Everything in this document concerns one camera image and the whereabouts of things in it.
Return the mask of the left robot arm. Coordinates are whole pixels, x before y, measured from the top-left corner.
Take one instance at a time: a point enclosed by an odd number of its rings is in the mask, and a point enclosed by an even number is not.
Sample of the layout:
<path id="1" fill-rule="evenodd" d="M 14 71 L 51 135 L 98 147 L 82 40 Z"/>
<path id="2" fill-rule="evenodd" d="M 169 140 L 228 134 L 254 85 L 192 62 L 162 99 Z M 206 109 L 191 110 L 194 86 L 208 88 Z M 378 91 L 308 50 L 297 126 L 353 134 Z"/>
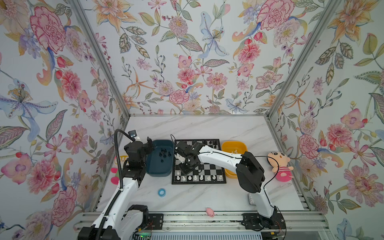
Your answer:
<path id="1" fill-rule="evenodd" d="M 119 186 L 108 205 L 90 227 L 83 227 L 78 240 L 130 240 L 148 224 L 149 211 L 144 205 L 131 205 L 131 198 L 138 191 L 146 174 L 146 158 L 155 149 L 152 139 L 144 144 L 132 138 L 124 150 L 128 158 L 121 163 L 119 149 L 116 158 Z"/>

